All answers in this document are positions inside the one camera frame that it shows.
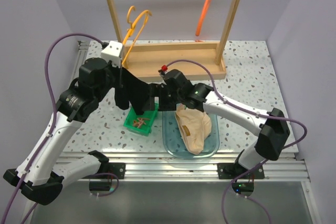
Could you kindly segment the black underwear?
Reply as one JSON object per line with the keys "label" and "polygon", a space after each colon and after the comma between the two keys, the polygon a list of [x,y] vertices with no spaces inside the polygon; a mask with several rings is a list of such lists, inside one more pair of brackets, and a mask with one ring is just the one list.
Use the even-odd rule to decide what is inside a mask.
{"label": "black underwear", "polygon": [[130,95],[130,105],[132,105],[137,115],[142,115],[148,105],[149,84],[134,76],[127,69],[122,68],[123,83],[128,86]]}

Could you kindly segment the yellow plastic hanger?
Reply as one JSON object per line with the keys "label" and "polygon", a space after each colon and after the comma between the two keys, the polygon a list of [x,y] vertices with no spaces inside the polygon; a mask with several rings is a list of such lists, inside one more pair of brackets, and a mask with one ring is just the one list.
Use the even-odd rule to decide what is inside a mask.
{"label": "yellow plastic hanger", "polygon": [[133,5],[133,6],[131,6],[131,7],[129,8],[128,13],[127,13],[127,23],[130,25],[130,27],[128,28],[127,33],[126,33],[126,35],[125,35],[125,37],[124,37],[124,39],[123,39],[123,42],[122,42],[122,44],[123,44],[124,46],[126,45],[126,43],[127,43],[127,41],[129,40],[129,38],[131,38],[132,35],[134,34],[134,32],[135,32],[135,30],[136,30],[136,28],[137,28],[136,26],[137,26],[138,22],[139,22],[141,19],[143,19],[143,23],[142,23],[142,26],[141,26],[139,32],[138,32],[137,35],[135,36],[135,38],[134,38],[132,44],[129,46],[129,49],[127,49],[126,54],[125,54],[125,56],[123,57],[123,59],[122,59],[122,61],[121,61],[122,66],[125,67],[125,68],[127,68],[127,59],[128,59],[128,57],[129,57],[129,55],[130,55],[130,53],[131,53],[131,51],[132,51],[132,49],[133,49],[133,47],[134,47],[134,45],[135,45],[135,42],[138,40],[139,36],[141,35],[142,31],[144,30],[144,28],[145,28],[145,26],[146,26],[146,24],[147,24],[147,22],[148,22],[148,20],[149,20],[149,17],[152,16],[152,12],[151,12],[150,10],[146,9],[146,10],[143,10],[143,11],[142,11],[142,12],[135,18],[134,21],[132,21],[132,20],[131,20],[131,13],[132,13],[133,11],[135,11],[135,10],[136,10],[136,7]]}

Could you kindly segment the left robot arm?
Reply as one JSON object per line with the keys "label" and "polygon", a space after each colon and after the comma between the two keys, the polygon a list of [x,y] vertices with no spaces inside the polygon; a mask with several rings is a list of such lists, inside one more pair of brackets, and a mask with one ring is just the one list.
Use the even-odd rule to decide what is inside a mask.
{"label": "left robot arm", "polygon": [[40,140],[17,168],[8,169],[3,178],[18,187],[29,200],[41,205],[53,202],[62,189],[87,176],[111,176],[108,158],[91,151],[83,158],[55,169],[65,145],[89,115],[95,111],[110,89],[120,86],[121,68],[111,61],[90,58],[79,68],[79,77],[56,103],[56,114]]}

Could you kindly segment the beige underwear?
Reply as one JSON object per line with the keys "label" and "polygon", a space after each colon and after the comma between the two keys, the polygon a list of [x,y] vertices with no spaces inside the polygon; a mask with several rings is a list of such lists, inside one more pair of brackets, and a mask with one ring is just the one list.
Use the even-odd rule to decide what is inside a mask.
{"label": "beige underwear", "polygon": [[188,152],[194,155],[201,153],[205,139],[212,131],[211,118],[205,112],[179,104],[175,111],[175,119]]}

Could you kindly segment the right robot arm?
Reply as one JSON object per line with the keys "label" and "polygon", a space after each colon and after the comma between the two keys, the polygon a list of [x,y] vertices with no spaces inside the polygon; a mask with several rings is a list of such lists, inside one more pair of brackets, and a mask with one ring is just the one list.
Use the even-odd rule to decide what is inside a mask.
{"label": "right robot arm", "polygon": [[149,85],[147,109],[153,107],[155,98],[159,99],[160,111],[172,111],[178,104],[183,104],[189,109],[230,120],[257,137],[253,145],[239,153],[234,163],[219,166],[219,178],[246,178],[263,161],[276,161],[290,135],[281,110],[258,110],[242,104],[219,93],[214,87],[201,82],[191,83],[176,69],[163,75],[162,84]]}

